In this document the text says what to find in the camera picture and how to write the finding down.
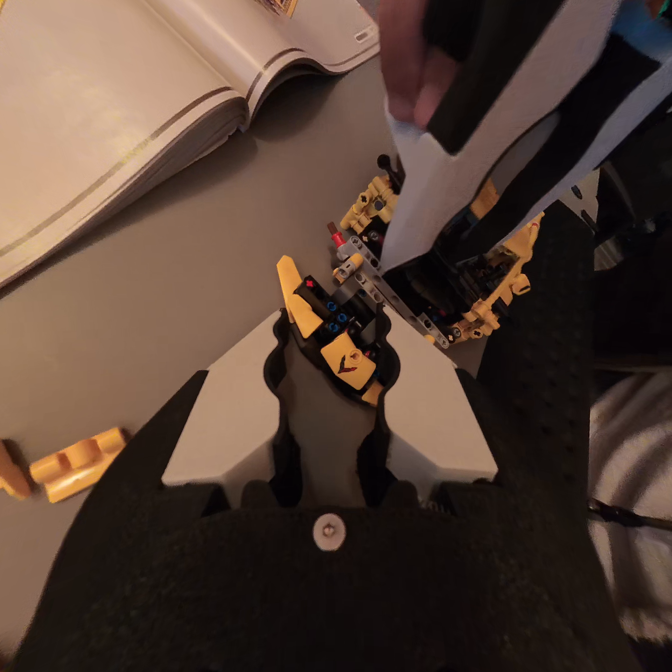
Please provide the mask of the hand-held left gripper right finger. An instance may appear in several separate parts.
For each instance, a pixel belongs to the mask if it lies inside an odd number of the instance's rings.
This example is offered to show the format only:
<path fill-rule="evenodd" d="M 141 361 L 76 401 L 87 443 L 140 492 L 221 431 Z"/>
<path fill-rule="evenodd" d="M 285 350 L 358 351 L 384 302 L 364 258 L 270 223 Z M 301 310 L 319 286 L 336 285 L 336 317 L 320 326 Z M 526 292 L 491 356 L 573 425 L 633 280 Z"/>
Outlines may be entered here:
<path fill-rule="evenodd" d="M 497 464 L 456 373 L 456 367 L 403 317 L 386 341 L 399 358 L 397 380 L 384 395 L 391 439 L 386 466 L 412 484 L 492 482 Z"/>

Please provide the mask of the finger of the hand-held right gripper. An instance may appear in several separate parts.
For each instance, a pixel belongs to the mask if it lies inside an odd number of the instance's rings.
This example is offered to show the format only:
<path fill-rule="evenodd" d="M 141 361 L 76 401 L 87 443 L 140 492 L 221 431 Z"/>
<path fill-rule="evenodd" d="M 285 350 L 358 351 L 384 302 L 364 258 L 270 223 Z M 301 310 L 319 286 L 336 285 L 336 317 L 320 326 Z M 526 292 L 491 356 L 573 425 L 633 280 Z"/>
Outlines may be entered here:
<path fill-rule="evenodd" d="M 517 176 L 517 224 L 528 222 L 602 163 L 671 95 L 671 69 L 592 69 L 559 123 Z"/>
<path fill-rule="evenodd" d="M 458 153 L 447 153 L 428 129 L 394 120 L 386 99 L 386 117 L 405 169 L 384 238 L 386 271 L 428 252 L 509 147 L 552 113 L 597 60 L 620 1 L 563 2 Z"/>

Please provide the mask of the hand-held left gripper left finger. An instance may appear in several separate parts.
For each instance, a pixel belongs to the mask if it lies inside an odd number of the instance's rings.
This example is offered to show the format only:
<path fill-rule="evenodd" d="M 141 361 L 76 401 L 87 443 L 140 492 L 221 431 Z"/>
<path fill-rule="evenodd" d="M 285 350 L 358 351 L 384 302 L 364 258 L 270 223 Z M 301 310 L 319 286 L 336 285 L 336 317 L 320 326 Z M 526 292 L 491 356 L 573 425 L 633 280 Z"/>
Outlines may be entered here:
<path fill-rule="evenodd" d="M 277 310 L 212 364 L 162 476 L 165 486 L 254 480 L 294 487 L 294 438 L 278 396 L 290 336 Z"/>

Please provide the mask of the yellow toy brick car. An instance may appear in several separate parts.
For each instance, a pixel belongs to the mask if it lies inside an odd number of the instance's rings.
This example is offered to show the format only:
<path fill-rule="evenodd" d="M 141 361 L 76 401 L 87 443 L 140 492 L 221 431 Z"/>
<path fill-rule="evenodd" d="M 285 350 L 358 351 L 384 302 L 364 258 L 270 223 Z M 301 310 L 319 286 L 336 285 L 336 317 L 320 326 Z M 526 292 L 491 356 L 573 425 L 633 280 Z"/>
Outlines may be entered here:
<path fill-rule="evenodd" d="M 380 256 L 405 172 L 400 157 L 394 165 L 390 156 L 380 155 L 377 164 L 383 174 L 369 182 L 339 225 L 327 225 L 338 261 L 332 271 L 337 287 L 327 290 L 313 276 L 301 276 L 287 255 L 276 265 L 302 354 L 340 393 L 372 407 L 385 384 L 378 310 L 391 308 L 442 350 L 490 336 L 509 317 L 513 299 L 530 290 L 523 269 L 544 217 L 540 212 L 491 251 L 448 264 L 445 244 L 468 232 L 499 199 L 489 179 L 446 226 L 428 257 L 387 272 Z"/>

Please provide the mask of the grey desk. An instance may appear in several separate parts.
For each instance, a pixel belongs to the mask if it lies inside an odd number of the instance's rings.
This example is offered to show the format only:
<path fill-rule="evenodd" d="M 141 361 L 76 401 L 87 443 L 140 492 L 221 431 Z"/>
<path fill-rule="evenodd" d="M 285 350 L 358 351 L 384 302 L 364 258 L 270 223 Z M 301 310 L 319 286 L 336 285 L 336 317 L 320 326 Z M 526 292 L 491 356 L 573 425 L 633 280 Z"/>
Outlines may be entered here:
<path fill-rule="evenodd" d="M 133 434 L 282 303 L 276 261 L 326 284 L 326 223 L 391 150 L 379 59 L 274 91 L 251 129 L 1 291 L 1 438 L 26 462 Z"/>

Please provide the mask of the person's right hand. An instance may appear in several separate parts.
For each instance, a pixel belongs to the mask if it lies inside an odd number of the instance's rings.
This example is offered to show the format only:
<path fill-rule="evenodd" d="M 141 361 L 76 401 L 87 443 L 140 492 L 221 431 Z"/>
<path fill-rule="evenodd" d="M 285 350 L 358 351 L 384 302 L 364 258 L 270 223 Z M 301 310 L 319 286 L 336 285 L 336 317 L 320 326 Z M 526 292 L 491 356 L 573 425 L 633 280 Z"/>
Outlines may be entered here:
<path fill-rule="evenodd" d="M 427 128 L 460 64 L 424 39 L 428 1 L 381 1 L 381 69 L 388 110 L 398 121 Z"/>

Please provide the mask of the person's white shirt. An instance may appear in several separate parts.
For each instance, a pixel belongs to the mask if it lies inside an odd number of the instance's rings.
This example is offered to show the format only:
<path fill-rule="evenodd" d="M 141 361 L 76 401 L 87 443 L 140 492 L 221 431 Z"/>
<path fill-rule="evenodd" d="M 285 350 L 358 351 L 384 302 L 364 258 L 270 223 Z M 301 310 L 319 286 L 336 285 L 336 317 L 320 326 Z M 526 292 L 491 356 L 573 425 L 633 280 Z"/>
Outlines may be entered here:
<path fill-rule="evenodd" d="M 589 522 L 617 615 L 640 641 L 671 642 L 671 371 L 617 382 L 592 406 L 589 496 L 622 509 Z"/>

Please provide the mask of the open instruction booklet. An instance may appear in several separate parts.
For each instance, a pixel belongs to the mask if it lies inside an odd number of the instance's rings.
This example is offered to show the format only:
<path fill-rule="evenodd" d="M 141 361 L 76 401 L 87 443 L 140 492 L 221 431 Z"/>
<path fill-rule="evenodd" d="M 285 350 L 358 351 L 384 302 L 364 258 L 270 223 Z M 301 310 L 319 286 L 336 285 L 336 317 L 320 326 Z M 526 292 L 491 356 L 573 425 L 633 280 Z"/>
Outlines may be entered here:
<path fill-rule="evenodd" d="M 357 1 L 2 1 L 1 288 L 379 39 Z"/>

